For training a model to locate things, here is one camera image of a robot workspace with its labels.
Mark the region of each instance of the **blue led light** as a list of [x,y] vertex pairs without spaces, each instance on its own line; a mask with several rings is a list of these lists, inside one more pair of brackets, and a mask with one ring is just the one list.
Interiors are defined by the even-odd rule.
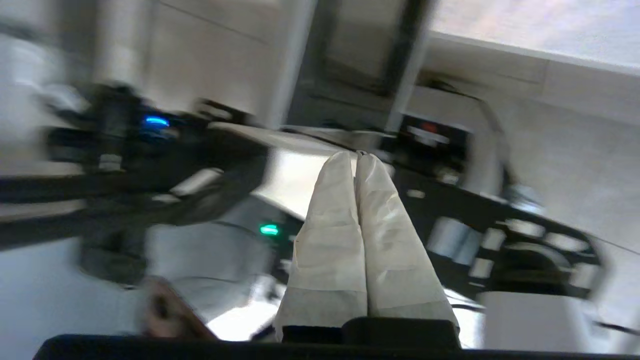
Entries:
[[148,125],[159,126],[159,127],[169,127],[169,122],[166,119],[163,119],[161,117],[149,116],[145,119],[145,122]]

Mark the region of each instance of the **green led light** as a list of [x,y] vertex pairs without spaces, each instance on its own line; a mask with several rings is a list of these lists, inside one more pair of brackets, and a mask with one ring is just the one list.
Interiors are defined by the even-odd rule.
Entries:
[[263,235],[277,235],[280,232],[280,230],[276,225],[264,225],[260,228],[260,232]]

